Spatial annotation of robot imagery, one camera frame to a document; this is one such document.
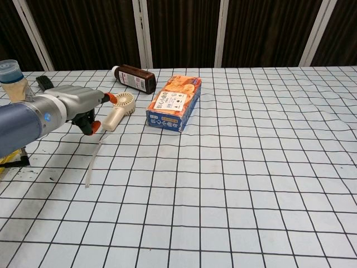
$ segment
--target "box label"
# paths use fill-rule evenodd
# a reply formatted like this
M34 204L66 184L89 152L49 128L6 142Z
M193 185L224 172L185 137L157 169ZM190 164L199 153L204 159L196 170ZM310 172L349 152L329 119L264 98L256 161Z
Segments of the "box label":
M154 109L182 111L187 95L178 92L162 91L158 96Z

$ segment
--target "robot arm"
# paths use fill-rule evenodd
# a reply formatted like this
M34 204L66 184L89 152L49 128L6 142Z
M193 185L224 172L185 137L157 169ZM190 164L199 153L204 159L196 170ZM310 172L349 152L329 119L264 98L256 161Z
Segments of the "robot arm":
M17 102L0 107L0 158L72 120L85 135L95 133L94 107L116 98L91 88L63 85L33 97L32 102Z

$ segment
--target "plastic bottle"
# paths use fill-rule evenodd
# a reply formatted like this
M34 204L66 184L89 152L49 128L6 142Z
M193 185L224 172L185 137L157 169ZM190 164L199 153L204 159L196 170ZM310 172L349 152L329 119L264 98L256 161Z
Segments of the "plastic bottle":
M0 61L0 83L11 102L31 101L34 96L16 60Z

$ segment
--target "fan grille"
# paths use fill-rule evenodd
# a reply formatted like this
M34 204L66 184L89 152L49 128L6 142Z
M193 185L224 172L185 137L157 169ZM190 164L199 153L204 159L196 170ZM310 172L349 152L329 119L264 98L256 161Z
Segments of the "fan grille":
M116 95L118 102L115 106L126 106L134 100L134 96L129 92L121 92Z

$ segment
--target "fan handle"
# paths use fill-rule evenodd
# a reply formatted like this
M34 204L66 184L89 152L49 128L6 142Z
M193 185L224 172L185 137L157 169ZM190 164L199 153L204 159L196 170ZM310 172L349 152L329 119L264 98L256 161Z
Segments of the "fan handle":
M124 108L122 107L113 108L112 111L105 118L104 122L102 123L103 128L108 131L114 131L117 125L119 124L119 122L122 120L124 114L125 114Z

